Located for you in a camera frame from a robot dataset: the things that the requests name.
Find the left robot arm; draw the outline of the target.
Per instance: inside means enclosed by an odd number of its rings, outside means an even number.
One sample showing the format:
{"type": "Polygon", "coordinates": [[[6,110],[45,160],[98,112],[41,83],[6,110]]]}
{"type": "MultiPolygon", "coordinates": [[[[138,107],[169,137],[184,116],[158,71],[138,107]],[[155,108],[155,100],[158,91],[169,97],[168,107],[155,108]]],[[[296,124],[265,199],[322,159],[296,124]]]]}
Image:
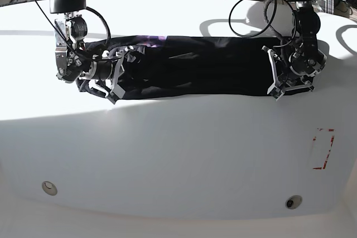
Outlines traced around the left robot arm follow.
{"type": "Polygon", "coordinates": [[[268,54],[273,77],[267,94],[276,100],[288,91],[294,94],[302,90],[312,91],[313,78],[326,65],[326,55],[319,50],[317,43],[321,21],[313,8],[313,3],[319,0],[284,1],[296,4],[296,10],[292,11],[292,37],[283,37],[273,30],[281,44],[272,49],[262,48],[268,54]]]}

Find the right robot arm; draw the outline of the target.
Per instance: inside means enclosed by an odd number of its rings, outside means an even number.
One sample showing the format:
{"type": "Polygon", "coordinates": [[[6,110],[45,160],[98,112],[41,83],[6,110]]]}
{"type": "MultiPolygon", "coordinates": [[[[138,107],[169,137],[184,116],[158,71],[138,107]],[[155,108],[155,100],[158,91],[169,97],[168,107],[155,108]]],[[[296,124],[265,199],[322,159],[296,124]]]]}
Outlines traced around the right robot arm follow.
{"type": "Polygon", "coordinates": [[[79,91],[106,98],[113,104],[123,99],[126,91],[118,81],[124,74],[127,49],[114,53],[108,50],[111,32],[104,17],[88,7],[86,0],[50,0],[50,12],[61,16],[54,21],[57,78],[66,83],[76,83],[79,91]],[[98,16],[106,30],[105,40],[91,50],[84,42],[88,27],[79,14],[82,10],[98,16]]]}

